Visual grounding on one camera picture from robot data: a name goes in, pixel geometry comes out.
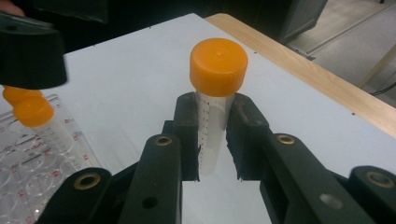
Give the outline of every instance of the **wooden edge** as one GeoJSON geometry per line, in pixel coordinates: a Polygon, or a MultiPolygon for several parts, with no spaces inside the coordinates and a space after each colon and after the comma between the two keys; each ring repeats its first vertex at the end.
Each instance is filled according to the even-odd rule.
{"type": "Polygon", "coordinates": [[[351,113],[361,116],[383,132],[396,138],[396,108],[308,61],[230,15],[216,14],[206,20],[348,108],[351,113]]]}

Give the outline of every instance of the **orange cap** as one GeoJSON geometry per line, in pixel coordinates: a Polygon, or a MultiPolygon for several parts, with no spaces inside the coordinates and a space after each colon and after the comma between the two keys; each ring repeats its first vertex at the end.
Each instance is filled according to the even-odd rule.
{"type": "Polygon", "coordinates": [[[43,97],[32,96],[14,106],[14,116],[26,127],[38,127],[49,121],[54,109],[43,97]]]}
{"type": "Polygon", "coordinates": [[[229,96],[241,88],[248,56],[237,43],[224,38],[204,40],[192,49],[190,81],[209,96],[229,96]]]}
{"type": "Polygon", "coordinates": [[[41,91],[26,90],[17,87],[3,86],[3,97],[12,105],[15,106],[19,101],[31,96],[42,96],[41,91]]]}

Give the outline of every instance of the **white table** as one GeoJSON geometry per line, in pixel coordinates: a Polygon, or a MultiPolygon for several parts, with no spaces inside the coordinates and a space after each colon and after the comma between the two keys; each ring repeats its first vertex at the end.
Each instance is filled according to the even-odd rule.
{"type": "MultiPolygon", "coordinates": [[[[190,52],[209,37],[235,40],[191,14],[71,52],[65,56],[69,82],[44,93],[61,97],[99,162],[115,174],[138,161],[146,140],[161,132],[166,119],[173,119],[177,97],[194,91],[190,52]]],[[[396,174],[392,133],[241,45],[249,66],[239,92],[255,102],[274,133],[296,135],[340,175],[348,176],[359,165],[396,174]]],[[[0,108],[0,113],[9,110],[3,99],[0,108]]],[[[183,190],[183,223],[270,223],[259,182],[236,179],[225,144],[214,174],[183,183],[183,190]]]]}

